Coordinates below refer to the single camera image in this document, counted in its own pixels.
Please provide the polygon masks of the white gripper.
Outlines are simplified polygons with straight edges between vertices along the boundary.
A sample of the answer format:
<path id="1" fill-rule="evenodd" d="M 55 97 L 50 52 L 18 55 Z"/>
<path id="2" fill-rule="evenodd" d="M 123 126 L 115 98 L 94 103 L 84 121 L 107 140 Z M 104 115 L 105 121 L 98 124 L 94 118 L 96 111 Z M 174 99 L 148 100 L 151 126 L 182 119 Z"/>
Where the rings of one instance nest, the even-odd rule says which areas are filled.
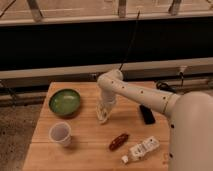
<path id="1" fill-rule="evenodd" d="M 116 94 L 111 91 L 101 90 L 99 103 L 102 109 L 110 112 L 116 104 Z"/>

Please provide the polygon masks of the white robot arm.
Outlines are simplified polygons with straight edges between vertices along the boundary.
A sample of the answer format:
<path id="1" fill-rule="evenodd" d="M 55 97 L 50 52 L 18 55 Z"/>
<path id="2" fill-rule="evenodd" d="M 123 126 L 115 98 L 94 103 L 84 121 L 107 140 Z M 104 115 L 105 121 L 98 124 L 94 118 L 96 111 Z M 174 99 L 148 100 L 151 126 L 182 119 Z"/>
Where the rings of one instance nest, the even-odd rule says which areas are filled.
<path id="1" fill-rule="evenodd" d="M 213 96 L 197 91 L 178 95 L 129 84 L 118 69 L 100 75 L 97 84 L 101 122 L 108 120 L 116 95 L 122 95 L 168 119 L 168 171 L 213 171 Z"/>

